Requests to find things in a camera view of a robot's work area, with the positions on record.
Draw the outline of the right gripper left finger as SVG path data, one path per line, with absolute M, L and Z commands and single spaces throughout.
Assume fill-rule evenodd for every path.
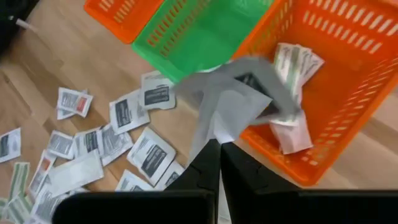
M 56 207 L 52 224 L 217 224 L 219 179 L 213 139 L 165 190 L 75 194 Z

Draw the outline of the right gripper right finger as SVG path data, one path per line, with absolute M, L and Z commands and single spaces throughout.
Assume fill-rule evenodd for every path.
M 233 143 L 221 171 L 233 224 L 398 224 L 398 190 L 302 189 Z

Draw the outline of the plain white packet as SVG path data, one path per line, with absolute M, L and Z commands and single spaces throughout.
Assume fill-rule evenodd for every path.
M 96 149 L 53 168 L 49 172 L 50 191 L 53 196 L 59 196 L 103 177 L 103 165 Z
M 297 126 L 271 124 L 271 131 L 279 142 L 280 152 L 284 155 L 313 147 L 305 113 L 302 113 L 297 121 Z

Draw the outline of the orange plastic basket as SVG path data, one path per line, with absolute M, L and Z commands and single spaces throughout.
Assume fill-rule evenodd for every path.
M 164 0 L 86 0 L 84 10 L 121 42 L 130 44 L 163 2 Z
M 311 186 L 398 84 L 398 6 L 381 0 L 274 0 L 235 57 L 272 58 L 278 43 L 300 44 L 324 60 L 304 85 L 313 147 L 283 155 L 268 125 L 241 137 L 297 183 Z

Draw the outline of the green striped bandage wrapper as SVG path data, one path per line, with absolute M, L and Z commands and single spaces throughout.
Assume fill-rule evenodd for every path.
M 30 219 L 32 207 L 29 197 L 19 194 L 2 206 L 1 219 L 14 224 L 24 224 Z
M 297 103 L 302 102 L 303 85 L 324 63 L 312 49 L 298 44 L 278 43 L 274 55 L 274 67 Z
M 11 178 L 11 185 L 9 190 L 10 202 L 15 196 L 25 192 L 27 178 L 29 176 L 30 163 L 29 162 L 16 162 Z

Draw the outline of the green plastic basket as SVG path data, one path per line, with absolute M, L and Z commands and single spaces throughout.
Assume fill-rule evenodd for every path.
M 228 61 L 274 0 L 164 0 L 132 44 L 177 83 Z

